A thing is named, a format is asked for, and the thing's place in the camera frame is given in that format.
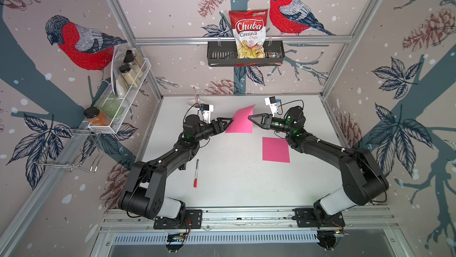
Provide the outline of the pink square paper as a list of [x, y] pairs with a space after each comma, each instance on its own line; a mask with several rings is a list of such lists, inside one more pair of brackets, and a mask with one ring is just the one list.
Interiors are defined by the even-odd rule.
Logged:
[[278, 163], [290, 163], [289, 145], [285, 139], [262, 139], [262, 160]]
[[253, 115], [255, 105], [239, 109], [232, 117], [233, 122], [226, 129], [226, 133], [252, 133], [253, 122], [248, 118]]

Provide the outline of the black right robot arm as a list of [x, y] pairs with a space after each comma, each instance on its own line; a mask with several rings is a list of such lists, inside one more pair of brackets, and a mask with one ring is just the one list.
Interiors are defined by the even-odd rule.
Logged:
[[248, 119], [262, 129], [285, 133], [291, 149], [317, 157], [340, 171], [342, 186], [313, 205], [313, 219], [319, 226], [346, 209], [387, 193], [389, 184], [371, 152], [337, 146], [307, 132], [302, 107], [290, 108], [283, 118], [262, 113]]

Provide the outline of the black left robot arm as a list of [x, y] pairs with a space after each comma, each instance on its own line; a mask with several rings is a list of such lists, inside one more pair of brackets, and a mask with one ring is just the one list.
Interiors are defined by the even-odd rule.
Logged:
[[154, 219], [177, 218], [184, 203], [165, 197], [167, 177], [183, 170], [200, 149], [200, 141], [221, 134], [232, 124], [232, 118], [219, 117], [206, 123], [196, 114], [184, 119], [183, 131], [173, 148], [159, 158], [138, 161], [132, 166], [118, 200], [118, 207], [127, 214]]

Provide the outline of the pink pen in cup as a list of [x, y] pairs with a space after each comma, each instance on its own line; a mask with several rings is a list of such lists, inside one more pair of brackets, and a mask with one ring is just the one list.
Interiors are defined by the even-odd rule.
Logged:
[[201, 104], [199, 95], [197, 93], [197, 88], [196, 87], [192, 87], [192, 89], [193, 89], [193, 92], [194, 92], [195, 103], [196, 104]]

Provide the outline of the white cup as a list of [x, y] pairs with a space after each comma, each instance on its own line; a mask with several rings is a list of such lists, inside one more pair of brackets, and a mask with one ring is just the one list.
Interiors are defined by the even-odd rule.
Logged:
[[202, 100], [200, 100], [200, 99], [195, 100], [195, 98], [192, 98], [192, 99], [188, 100], [186, 103], [187, 103], [189, 106], [193, 106], [194, 104], [205, 104], [204, 101], [202, 101]]

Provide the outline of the red marker pen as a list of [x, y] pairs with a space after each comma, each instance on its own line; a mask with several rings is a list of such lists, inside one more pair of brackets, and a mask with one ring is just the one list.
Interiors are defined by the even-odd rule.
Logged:
[[194, 188], [197, 188], [197, 185], [198, 185], [198, 165], [199, 165], [199, 159], [197, 159], [197, 162], [195, 165], [195, 176], [194, 176], [194, 184], [193, 184]]

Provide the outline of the Chuba cassava chips bag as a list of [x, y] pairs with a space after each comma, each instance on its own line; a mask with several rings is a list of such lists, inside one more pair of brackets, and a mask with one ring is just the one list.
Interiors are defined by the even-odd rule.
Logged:
[[230, 11], [237, 58], [265, 58], [268, 10]]

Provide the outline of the beige spice bottle black cap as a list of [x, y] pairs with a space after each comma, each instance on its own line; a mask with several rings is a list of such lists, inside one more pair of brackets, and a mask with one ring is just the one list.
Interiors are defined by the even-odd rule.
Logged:
[[129, 87], [139, 88], [140, 81], [137, 74], [131, 69], [130, 65], [124, 64], [119, 68], [119, 71]]

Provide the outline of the green glass jar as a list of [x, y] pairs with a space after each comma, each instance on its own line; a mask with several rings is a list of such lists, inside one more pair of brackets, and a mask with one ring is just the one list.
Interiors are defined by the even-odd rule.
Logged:
[[100, 96], [95, 102], [95, 107], [104, 112], [110, 120], [122, 116], [124, 108], [122, 107], [122, 100], [114, 94], [105, 94]]

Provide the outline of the orange spice jar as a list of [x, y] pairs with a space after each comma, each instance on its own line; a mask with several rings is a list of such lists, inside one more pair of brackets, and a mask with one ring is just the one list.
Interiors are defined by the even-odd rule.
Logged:
[[110, 118], [97, 107], [89, 107], [84, 110], [84, 116], [87, 121], [94, 126], [109, 126]]

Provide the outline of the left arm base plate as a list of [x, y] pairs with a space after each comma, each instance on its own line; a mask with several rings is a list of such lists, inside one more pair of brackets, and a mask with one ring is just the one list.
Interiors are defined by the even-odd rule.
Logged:
[[153, 228], [155, 230], [200, 229], [202, 221], [203, 211], [201, 209], [186, 209], [185, 212], [179, 213], [176, 219], [155, 218]]

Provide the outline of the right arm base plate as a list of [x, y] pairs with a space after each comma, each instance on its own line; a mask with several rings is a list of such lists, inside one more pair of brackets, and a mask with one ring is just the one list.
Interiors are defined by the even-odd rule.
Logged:
[[323, 210], [311, 207], [295, 208], [293, 211], [294, 217], [292, 219], [296, 221], [299, 228], [343, 228], [346, 225], [341, 212], [328, 215]]

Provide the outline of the aluminium mounting rail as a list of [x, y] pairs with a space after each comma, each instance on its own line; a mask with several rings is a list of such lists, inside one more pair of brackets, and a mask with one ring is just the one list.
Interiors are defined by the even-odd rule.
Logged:
[[[296, 231], [299, 217], [297, 206], [283, 207], [202, 207], [202, 215], [184, 230], [196, 232], [251, 232], [285, 230]], [[129, 218], [120, 209], [108, 211], [99, 225], [99, 233], [151, 233], [155, 221], [145, 218]], [[342, 230], [350, 233], [355, 229], [398, 229], [399, 224], [388, 206], [367, 205], [353, 207], [337, 215], [328, 226], [307, 225], [305, 230]]]

